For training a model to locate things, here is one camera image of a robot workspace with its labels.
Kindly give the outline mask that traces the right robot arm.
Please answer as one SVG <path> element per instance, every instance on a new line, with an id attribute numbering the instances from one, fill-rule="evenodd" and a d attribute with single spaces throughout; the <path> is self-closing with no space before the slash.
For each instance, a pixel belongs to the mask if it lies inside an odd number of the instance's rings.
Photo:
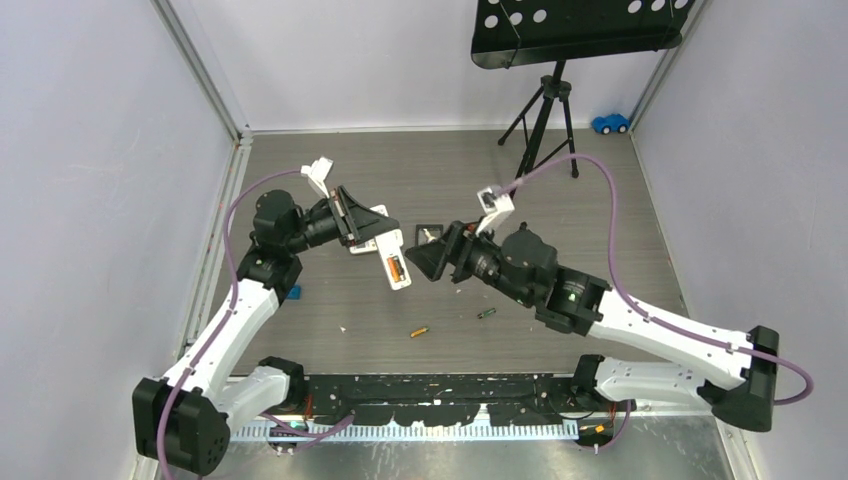
<path id="1" fill-rule="evenodd" d="M 583 355 L 570 385 L 574 403 L 596 410 L 606 401 L 636 399 L 707 408 L 723 422 L 752 432 L 773 425 L 779 335 L 699 323 L 630 297 L 607 281 L 562 266 L 555 247 L 521 226 L 501 244 L 455 221 L 437 239 L 406 250 L 430 281 L 451 266 L 451 280 L 476 278 L 532 309 L 551 330 L 618 342 L 657 356 L 628 362 Z"/>

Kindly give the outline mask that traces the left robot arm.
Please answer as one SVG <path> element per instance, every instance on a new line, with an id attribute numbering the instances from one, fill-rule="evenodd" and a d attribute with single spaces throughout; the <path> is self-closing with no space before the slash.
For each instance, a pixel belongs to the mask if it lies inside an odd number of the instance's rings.
<path id="1" fill-rule="evenodd" d="M 137 452 L 206 476 L 221 463 L 232 435 L 256 417 L 273 407 L 298 412 L 307 398 L 301 364 L 267 357 L 231 384 L 236 363 L 297 283 L 300 253 L 333 241 L 348 248 L 399 226 L 342 186 L 307 210 L 285 190 L 262 194 L 251 246 L 234 267 L 224 303 L 169 370 L 158 379 L 141 379 L 132 393 Z"/>

